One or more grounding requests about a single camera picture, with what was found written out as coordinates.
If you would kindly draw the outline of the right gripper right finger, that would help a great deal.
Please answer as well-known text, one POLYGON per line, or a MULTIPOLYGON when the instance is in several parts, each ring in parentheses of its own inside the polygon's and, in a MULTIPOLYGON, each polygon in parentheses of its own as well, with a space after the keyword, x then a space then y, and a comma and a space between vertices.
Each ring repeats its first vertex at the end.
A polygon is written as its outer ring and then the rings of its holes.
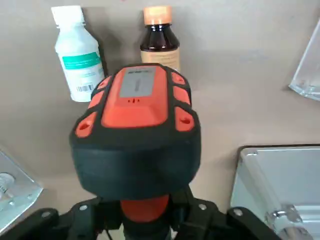
POLYGON ((176 240, 311 240, 301 227, 275 233, 245 207, 221 212, 212 201, 195 198, 189 187, 171 194, 171 227, 176 240))

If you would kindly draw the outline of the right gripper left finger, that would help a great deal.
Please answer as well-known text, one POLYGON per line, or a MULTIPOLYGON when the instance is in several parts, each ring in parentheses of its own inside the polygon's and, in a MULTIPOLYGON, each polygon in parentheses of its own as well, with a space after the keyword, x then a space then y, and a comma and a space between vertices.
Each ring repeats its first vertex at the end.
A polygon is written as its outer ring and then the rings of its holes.
POLYGON ((75 204, 60 214, 55 208, 41 208, 14 224, 2 240, 96 240, 122 224, 119 201, 96 197, 75 204))

